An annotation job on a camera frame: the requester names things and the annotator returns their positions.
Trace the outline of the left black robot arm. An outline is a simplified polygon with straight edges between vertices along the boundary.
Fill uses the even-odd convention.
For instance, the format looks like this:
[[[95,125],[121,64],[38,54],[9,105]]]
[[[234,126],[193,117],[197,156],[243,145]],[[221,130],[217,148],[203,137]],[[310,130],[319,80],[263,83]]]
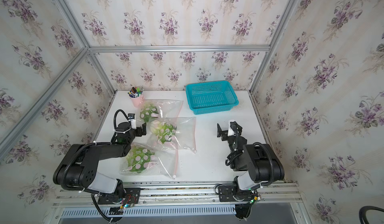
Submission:
[[[99,214],[110,224],[116,224],[121,218],[107,216],[96,197],[116,201],[122,206],[133,201],[134,197],[127,193],[122,180],[99,173],[99,162],[125,157],[135,138],[147,134],[147,124],[137,127],[135,114],[126,114],[121,109],[115,114],[123,114],[126,121],[113,122],[114,134],[109,142],[72,145],[53,174],[54,184],[63,190],[89,193]]]

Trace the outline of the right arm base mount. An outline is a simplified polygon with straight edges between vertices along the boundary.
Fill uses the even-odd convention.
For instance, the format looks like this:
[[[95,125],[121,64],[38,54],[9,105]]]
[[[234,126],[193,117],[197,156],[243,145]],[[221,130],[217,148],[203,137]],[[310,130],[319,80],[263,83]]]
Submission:
[[[234,186],[218,184],[214,187],[215,194],[219,196],[222,203],[228,202],[247,202],[253,203],[261,200],[258,193],[252,191],[242,191]]]

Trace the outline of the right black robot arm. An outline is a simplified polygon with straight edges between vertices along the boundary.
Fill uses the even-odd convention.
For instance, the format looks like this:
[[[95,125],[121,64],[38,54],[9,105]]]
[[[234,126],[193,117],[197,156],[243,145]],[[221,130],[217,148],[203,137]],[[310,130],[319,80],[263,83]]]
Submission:
[[[248,140],[242,137],[242,131],[243,128],[235,121],[229,122],[226,131],[217,125],[217,137],[227,142],[231,151],[225,165],[235,172],[243,172],[234,177],[229,186],[215,186],[220,202],[253,204],[260,200],[258,189],[285,178],[284,167],[271,146],[260,142],[248,144]]]

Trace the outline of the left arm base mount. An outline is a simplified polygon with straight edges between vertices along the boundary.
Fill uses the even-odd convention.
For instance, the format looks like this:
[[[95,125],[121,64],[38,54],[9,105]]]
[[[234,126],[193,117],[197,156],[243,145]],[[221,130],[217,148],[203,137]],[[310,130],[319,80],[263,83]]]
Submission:
[[[99,197],[97,203],[99,205],[124,205],[127,207],[132,207],[135,204],[138,204],[141,188],[124,188],[124,191],[121,195],[118,194],[102,194]]]

